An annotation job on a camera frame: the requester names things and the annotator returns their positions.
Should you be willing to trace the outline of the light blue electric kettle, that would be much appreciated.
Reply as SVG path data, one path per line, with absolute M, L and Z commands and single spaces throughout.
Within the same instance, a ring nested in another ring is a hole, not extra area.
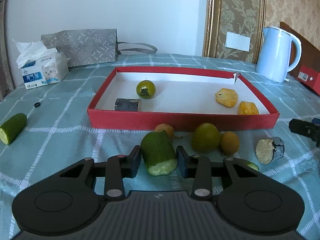
M 292 33 L 277 27 L 263 28 L 263 37 L 255 71 L 282 83 L 287 73 L 295 69 L 300 61 L 301 41 Z

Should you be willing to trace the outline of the cucumber piece far left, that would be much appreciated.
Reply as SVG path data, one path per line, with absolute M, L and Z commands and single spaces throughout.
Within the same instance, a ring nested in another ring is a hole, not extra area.
M 16 137 L 23 131 L 27 124 L 27 116 L 18 113 L 1 125 L 1 141 L 5 145 L 10 145 Z

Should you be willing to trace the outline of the longan fruit with stem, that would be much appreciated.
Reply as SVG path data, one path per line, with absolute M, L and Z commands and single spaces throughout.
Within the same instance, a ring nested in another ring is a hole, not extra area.
M 168 137 L 172 139 L 174 137 L 174 128 L 169 124 L 159 124 L 154 129 L 155 132 L 166 131 Z

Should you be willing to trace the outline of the beige curtain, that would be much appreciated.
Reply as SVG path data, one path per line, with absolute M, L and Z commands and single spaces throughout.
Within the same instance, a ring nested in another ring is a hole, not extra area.
M 0 44 L 1 44 L 1 56 L 0 56 L 0 68 L 1 68 L 1 101 L 14 90 L 14 84 L 11 78 L 11 72 L 9 67 L 9 61 L 7 56 L 7 41 L 5 31 L 6 20 L 6 0 L 1 0 L 1 20 L 0 20 Z

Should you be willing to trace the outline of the dark sugarcane piece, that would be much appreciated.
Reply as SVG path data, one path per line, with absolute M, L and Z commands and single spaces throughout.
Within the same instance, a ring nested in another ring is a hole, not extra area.
M 140 99 L 122 99 L 118 98 L 114 104 L 115 111 L 140 112 Z
M 264 165 L 284 156 L 285 145 L 280 137 L 271 137 L 258 140 L 255 146 L 255 156 Z

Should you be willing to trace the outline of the large cucumber piece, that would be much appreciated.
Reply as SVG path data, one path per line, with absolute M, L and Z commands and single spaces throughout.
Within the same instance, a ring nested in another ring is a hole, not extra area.
M 164 176 L 175 171 L 177 155 L 166 131 L 148 133 L 140 143 L 140 151 L 150 175 Z

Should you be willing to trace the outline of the gold picture frame moulding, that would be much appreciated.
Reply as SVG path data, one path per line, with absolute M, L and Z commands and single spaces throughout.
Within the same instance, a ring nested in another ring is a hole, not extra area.
M 202 56 L 216 57 L 219 38 L 221 0 L 207 0 Z

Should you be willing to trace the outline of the red shallow cardboard box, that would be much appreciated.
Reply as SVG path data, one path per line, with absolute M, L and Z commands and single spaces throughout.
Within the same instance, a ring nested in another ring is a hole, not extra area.
M 140 99 L 136 87 L 150 80 L 155 96 Z M 252 102 L 257 115 L 240 115 L 238 105 L 219 104 L 215 94 L 233 89 L 238 101 Z M 138 111 L 118 111 L 117 99 L 140 100 Z M 239 72 L 183 67 L 116 67 L 90 102 L 87 113 L 94 128 L 153 130 L 170 124 L 176 131 L 194 131 L 209 122 L 220 131 L 271 129 L 280 114 L 276 107 Z

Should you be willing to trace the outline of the yellow jackfruit piece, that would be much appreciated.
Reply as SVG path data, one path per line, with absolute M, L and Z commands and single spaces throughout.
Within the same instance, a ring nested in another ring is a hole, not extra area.
M 215 99 L 217 103 L 232 108 L 238 102 L 238 94 L 233 89 L 221 88 L 215 93 Z
M 259 115 L 259 110 L 255 103 L 242 101 L 238 107 L 239 115 Z

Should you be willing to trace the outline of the green tomato with calyx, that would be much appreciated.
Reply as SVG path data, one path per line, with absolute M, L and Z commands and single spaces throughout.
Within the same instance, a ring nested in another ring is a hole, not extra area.
M 136 93 L 144 99 L 153 98 L 156 93 L 156 86 L 150 80 L 143 80 L 137 85 Z

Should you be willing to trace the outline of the tissue pack with cat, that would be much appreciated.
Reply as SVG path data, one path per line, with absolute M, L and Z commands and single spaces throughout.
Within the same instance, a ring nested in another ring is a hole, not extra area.
M 68 58 L 56 48 L 48 49 L 42 41 L 15 42 L 20 55 L 16 63 L 26 89 L 58 83 L 68 74 Z

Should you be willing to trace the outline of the grey patterned gift bag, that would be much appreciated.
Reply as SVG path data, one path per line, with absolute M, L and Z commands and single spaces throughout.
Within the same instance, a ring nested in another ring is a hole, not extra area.
M 63 30 L 44 34 L 41 41 L 69 59 L 69 67 L 114 62 L 124 52 L 155 54 L 158 49 L 147 43 L 120 42 L 116 29 Z

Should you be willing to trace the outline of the small cucumber end piece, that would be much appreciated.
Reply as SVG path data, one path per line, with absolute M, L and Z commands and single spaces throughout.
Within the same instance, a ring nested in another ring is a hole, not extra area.
M 247 166 L 259 172 L 259 167 L 255 163 L 249 162 Z

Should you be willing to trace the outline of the red box at edge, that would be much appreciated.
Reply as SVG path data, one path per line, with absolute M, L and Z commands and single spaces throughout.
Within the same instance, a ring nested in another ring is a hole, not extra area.
M 304 83 L 317 95 L 320 95 L 320 72 L 307 66 L 301 66 L 297 80 Z

